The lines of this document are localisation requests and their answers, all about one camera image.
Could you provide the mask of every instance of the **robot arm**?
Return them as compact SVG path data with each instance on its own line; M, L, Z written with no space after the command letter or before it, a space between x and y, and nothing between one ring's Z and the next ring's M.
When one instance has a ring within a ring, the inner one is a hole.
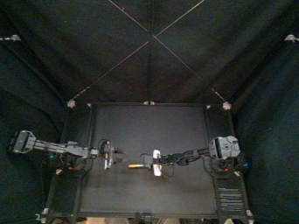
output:
M70 141L68 141L68 143L44 142L42 140L36 139L36 136L28 130L16 132L8 151L12 153L26 154L32 150L68 155L82 159L104 158L105 169L109 169L112 164L122 161L121 158L114 157L114 154L124 153L118 148L110 145L108 140L102 142L100 147L94 148L80 146L77 143Z
M153 151L153 155L144 155L142 164L130 164L128 168L152 168L153 175L161 176L161 169L165 165L188 165L201 157L210 157L225 163L230 158L238 155L238 140L233 136L216 137L209 142L209 148L200 150L186 150L182 153L161 155L158 150Z

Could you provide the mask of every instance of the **small object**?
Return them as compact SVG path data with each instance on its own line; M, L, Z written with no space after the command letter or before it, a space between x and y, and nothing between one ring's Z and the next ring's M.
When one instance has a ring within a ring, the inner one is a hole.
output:
M153 151L153 159L157 159L160 157L160 155L161 155L161 152L158 150L154 150ZM161 169L162 169L162 167L160 164L153 164L153 175L154 176L158 177L162 175Z
M128 165L129 169L134 169L134 168L146 168L145 164L129 164Z
M40 221L41 220L41 216L38 214L36 214L36 220Z
M237 177L240 176L237 171L233 171L233 173L236 174Z
M225 110L229 110L230 109L230 104L226 101L222 102L222 108Z
M284 38L284 41L292 41L292 42L294 42L294 41L299 41L299 38L296 38L293 34L289 34Z
M20 39L20 37L17 35L13 35L9 39L12 41L21 41L21 39Z
M73 100L73 99L68 100L68 101L66 101L66 105L68 105L69 108L76 107L76 102L74 102L74 100Z
M10 38L0 38L0 41L2 41L2 40L12 40L13 42L14 41L20 41L21 39L20 39L20 37L14 34Z

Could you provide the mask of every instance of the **black backdrop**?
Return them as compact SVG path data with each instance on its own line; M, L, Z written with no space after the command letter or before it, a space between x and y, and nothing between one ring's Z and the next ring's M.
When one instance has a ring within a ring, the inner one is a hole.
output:
M297 36L297 1L30 0L0 7L0 37L22 40L0 41L1 221L30 219L42 207L41 159L8 157L10 135L32 130L58 141L65 101L90 85L77 101L221 103L213 88L232 102L253 158L253 213L262 222L297 222L299 45L282 43ZM158 42L153 35L168 25Z

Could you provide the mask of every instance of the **black curtain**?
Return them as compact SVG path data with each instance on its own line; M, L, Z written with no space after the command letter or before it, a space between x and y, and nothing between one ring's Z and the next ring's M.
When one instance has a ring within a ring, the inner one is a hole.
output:
M234 103L234 128L252 158L245 184L258 223L299 223L299 44L284 42Z
M16 33L0 14L0 37ZM17 130L60 141L62 99L46 81L46 71L20 41L0 41L0 223L34 223L44 207L50 171L41 155L10 155L6 149Z

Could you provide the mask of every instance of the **yellow object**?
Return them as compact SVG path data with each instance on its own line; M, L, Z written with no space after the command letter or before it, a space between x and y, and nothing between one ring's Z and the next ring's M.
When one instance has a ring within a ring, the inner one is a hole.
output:
M142 164L129 164L128 168L133 169L133 168L144 168L145 166Z

